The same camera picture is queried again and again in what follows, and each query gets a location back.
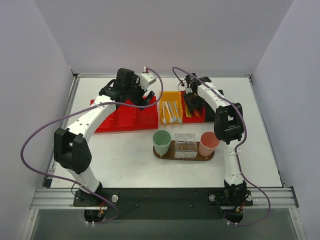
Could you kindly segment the clear textured glass holder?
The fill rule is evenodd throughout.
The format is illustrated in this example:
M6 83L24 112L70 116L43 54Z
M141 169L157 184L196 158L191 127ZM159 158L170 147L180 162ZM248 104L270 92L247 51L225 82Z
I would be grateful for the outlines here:
M195 133L174 134L174 158L195 159L198 154L198 144Z

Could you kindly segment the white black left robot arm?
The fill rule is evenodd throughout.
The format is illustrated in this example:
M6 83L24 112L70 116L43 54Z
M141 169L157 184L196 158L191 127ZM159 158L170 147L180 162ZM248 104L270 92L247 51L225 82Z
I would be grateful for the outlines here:
M156 82L156 76L146 69L143 73L120 68L116 78L98 93L91 109L67 128L54 133L54 160L73 176L82 191L90 193L101 188L101 183L90 168L92 154L88 142L103 121L114 113L122 103L130 101L135 106L147 106L155 95L148 92Z

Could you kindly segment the pink cup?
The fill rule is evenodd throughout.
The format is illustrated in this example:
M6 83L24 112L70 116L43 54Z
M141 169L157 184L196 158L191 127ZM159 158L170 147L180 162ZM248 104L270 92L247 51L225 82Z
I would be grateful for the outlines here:
M200 137L198 153L203 157L208 157L219 146L220 140L211 131L203 133Z

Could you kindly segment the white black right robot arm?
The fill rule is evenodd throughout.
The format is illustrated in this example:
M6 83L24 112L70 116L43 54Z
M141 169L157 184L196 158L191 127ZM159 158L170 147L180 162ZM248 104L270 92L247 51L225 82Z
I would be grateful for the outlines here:
M247 139L247 129L240 103L226 99L208 77L197 78L195 73L185 76L184 102L191 113L205 110L205 117L214 122L213 131L222 142L225 177L224 198L230 205L242 202L249 191L239 160L239 146Z

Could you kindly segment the green cup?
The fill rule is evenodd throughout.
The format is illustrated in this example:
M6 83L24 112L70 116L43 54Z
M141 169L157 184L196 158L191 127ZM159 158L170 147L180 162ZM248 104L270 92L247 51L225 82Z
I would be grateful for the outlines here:
M165 155L168 152L171 141L171 134L166 130L160 129L153 133L152 142L158 155Z

